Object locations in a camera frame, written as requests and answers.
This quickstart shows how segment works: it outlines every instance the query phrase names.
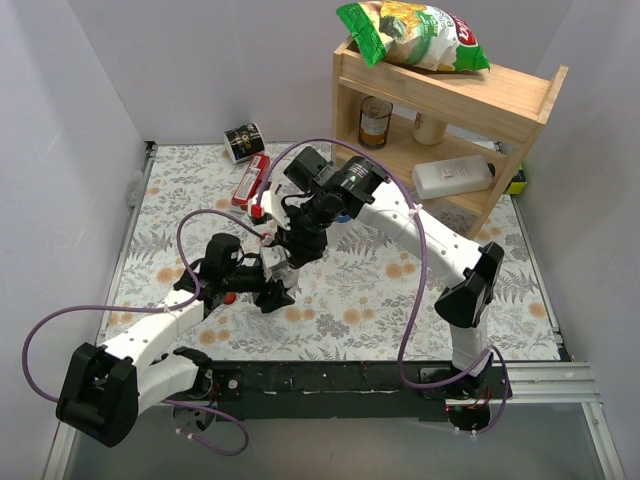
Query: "floral mat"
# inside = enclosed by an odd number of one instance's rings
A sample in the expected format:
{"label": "floral mat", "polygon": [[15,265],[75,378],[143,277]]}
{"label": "floral mat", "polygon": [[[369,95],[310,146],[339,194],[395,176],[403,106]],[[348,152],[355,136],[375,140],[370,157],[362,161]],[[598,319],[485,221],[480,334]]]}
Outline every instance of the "floral mat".
{"label": "floral mat", "polygon": [[[287,147],[272,143],[272,158]],[[330,149],[315,146],[326,158]],[[284,177],[281,162],[274,182],[284,193],[296,188]],[[158,149],[146,195],[117,292],[118,305],[155,306],[183,268],[175,245],[178,222],[198,208],[227,210],[245,165],[234,166],[223,146],[165,146]],[[445,202],[427,210],[458,232],[470,225],[468,214]],[[274,231],[273,225],[258,227]],[[200,258],[211,235],[228,232],[256,251],[257,240],[232,222],[212,215],[195,217],[185,228],[188,258]],[[394,360],[415,298],[420,262],[385,235],[357,220],[328,230],[324,258],[300,271],[293,306],[263,315],[242,294],[216,309],[171,347],[186,345],[219,360]],[[514,360],[559,358],[545,304],[509,196],[504,195],[476,241],[496,241],[505,249],[495,300],[488,315],[491,341]],[[451,358],[449,327],[433,309],[443,285],[431,275],[407,359]],[[140,315],[113,313],[98,342],[126,330]]]}

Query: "green chip bag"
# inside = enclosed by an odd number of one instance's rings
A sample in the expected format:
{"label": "green chip bag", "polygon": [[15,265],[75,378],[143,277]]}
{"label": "green chip bag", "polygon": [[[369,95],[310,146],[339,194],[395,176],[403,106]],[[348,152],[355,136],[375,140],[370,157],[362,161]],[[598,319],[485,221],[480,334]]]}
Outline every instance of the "green chip bag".
{"label": "green chip bag", "polygon": [[360,2],[336,11],[367,66],[380,60],[454,72],[489,68],[469,26],[439,8],[402,2]]}

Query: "white panel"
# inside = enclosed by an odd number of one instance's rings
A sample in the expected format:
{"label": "white panel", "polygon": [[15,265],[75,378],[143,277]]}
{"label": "white panel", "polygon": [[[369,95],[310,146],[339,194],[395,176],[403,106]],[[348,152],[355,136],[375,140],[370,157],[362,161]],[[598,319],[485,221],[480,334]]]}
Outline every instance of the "white panel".
{"label": "white panel", "polygon": [[640,478],[638,16],[633,0],[571,6],[538,68],[570,66],[523,198],[560,328],[592,365],[627,478]]}
{"label": "white panel", "polygon": [[[50,311],[104,302],[144,144],[69,5],[0,0],[0,477],[42,475],[55,405],[22,378],[28,330]],[[36,380],[57,395],[99,314],[78,314],[33,343]]]}
{"label": "white panel", "polygon": [[[219,143],[255,121],[268,140],[330,132],[344,0],[69,0],[145,139]],[[491,61],[533,72],[571,0],[443,0]]]}

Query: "jar lid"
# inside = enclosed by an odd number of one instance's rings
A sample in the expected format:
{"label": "jar lid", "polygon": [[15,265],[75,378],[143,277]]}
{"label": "jar lid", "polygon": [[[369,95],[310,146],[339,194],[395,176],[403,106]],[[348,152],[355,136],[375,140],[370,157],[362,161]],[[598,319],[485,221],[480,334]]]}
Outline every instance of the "jar lid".
{"label": "jar lid", "polygon": [[384,118],[391,114],[393,104],[375,97],[367,97],[362,101],[362,111],[369,118]]}

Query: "white plastic bottle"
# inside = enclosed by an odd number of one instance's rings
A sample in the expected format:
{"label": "white plastic bottle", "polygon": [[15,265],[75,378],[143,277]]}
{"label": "white plastic bottle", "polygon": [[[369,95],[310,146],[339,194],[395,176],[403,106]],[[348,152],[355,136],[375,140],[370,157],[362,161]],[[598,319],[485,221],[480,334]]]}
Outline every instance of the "white plastic bottle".
{"label": "white plastic bottle", "polygon": [[413,183],[423,200],[484,190],[495,170],[482,155],[421,163],[413,167]]}

